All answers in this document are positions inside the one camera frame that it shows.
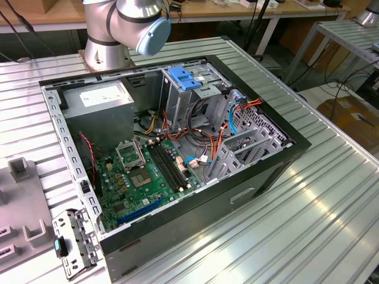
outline wooden desk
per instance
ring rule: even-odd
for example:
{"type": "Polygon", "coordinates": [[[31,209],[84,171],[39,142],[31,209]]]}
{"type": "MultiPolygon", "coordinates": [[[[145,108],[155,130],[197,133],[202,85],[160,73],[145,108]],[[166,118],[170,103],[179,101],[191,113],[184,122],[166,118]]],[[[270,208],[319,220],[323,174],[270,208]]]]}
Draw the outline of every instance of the wooden desk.
{"type": "MultiPolygon", "coordinates": [[[[1,8],[1,11],[10,20],[15,28],[20,32],[25,32],[17,21],[16,17],[8,8],[1,8]]],[[[207,2],[184,2],[182,5],[181,22],[210,22],[210,21],[231,21],[231,20],[250,20],[253,15],[253,8],[246,8],[240,4],[231,4],[228,7],[216,5],[212,0],[207,2]]],[[[293,2],[287,0],[279,4],[278,8],[266,10],[264,18],[270,19],[264,37],[258,47],[257,54],[263,54],[272,33],[280,18],[295,17],[319,17],[319,16],[338,16],[337,20],[342,20],[349,7],[341,9],[328,8],[325,10],[308,10],[293,2]]],[[[80,0],[59,0],[46,14],[36,14],[32,12],[19,11],[33,26],[36,31],[52,30],[77,30],[86,28],[84,7],[80,0]]],[[[259,9],[256,11],[255,18],[258,17],[259,9]]],[[[173,22],[179,21],[179,15],[176,12],[171,14],[173,22]]],[[[0,33],[11,33],[12,30],[7,26],[5,21],[0,19],[0,33]]]]}

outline gray power supply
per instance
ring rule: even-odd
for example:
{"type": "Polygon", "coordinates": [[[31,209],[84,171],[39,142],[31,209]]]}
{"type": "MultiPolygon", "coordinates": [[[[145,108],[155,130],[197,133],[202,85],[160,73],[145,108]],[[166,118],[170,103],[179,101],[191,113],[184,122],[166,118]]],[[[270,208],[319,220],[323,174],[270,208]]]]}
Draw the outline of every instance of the gray power supply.
{"type": "Polygon", "coordinates": [[[63,97],[68,109],[62,114],[72,135],[85,130],[104,152],[133,137],[134,101],[119,80],[67,90],[63,97]]]}

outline gray plastic holder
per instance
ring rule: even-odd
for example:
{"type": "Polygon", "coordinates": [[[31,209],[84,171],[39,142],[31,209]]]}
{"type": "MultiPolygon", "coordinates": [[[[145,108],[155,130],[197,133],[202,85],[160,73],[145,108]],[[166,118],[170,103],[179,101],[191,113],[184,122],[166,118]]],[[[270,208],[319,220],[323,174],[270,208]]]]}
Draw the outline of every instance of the gray plastic holder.
{"type": "Polygon", "coordinates": [[[36,165],[0,169],[0,274],[53,247],[52,219],[36,165]]]}

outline cardboard box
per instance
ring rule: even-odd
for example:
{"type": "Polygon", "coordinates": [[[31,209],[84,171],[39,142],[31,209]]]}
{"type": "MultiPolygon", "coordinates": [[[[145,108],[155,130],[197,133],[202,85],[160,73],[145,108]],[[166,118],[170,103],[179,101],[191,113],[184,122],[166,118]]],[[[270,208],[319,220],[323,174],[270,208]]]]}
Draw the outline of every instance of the cardboard box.
{"type": "MultiPolygon", "coordinates": [[[[317,107],[328,119],[333,101],[334,99],[328,99],[317,107]]],[[[337,99],[332,122],[371,154],[379,151],[379,116],[355,97],[337,99]]]]}
{"type": "MultiPolygon", "coordinates": [[[[9,0],[13,8],[22,14],[25,12],[35,12],[40,14],[46,14],[46,12],[57,2],[58,0],[9,0]]],[[[8,7],[4,0],[0,0],[0,7],[8,7]]]]}

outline blue drive bay latch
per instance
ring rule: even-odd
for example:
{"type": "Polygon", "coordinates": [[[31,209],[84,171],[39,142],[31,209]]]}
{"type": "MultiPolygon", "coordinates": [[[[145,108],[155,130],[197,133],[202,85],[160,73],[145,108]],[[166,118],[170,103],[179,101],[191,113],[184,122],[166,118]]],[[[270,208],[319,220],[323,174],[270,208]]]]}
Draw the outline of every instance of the blue drive bay latch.
{"type": "Polygon", "coordinates": [[[202,86],[200,82],[197,82],[191,75],[191,73],[185,70],[182,66],[170,67],[169,69],[171,77],[180,85],[180,87],[187,91],[197,89],[202,86]]]}

